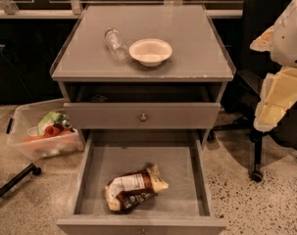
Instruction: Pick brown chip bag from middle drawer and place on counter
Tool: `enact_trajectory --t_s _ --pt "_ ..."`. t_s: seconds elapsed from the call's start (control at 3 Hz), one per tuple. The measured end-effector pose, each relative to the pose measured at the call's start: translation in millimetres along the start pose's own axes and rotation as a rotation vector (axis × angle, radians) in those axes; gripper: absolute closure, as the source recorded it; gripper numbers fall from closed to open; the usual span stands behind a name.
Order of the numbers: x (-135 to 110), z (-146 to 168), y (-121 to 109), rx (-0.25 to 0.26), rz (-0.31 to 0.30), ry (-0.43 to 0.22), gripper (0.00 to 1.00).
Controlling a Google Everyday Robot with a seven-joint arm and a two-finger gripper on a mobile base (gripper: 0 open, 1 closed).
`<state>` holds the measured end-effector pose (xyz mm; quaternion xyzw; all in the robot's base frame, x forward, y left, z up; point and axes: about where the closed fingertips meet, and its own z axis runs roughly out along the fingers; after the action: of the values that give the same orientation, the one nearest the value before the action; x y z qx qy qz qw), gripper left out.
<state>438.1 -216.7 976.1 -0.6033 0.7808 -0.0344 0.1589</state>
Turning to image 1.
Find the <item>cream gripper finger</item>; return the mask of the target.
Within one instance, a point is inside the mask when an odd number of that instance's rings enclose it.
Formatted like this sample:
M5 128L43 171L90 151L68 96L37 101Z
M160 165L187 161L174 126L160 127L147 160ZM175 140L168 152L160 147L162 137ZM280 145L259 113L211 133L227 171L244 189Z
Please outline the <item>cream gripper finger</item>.
M296 102L297 69L283 67L276 74L268 73L255 111L254 127L261 132L272 130Z

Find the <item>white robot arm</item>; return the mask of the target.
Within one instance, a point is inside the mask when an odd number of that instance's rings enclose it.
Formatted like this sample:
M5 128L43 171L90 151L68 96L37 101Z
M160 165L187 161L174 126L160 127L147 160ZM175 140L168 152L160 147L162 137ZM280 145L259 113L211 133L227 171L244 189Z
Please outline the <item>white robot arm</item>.
M276 74L266 75L255 110L254 127L268 132L277 127L297 102L297 0L289 3L274 24L250 44L250 48L268 51L271 59L281 65Z

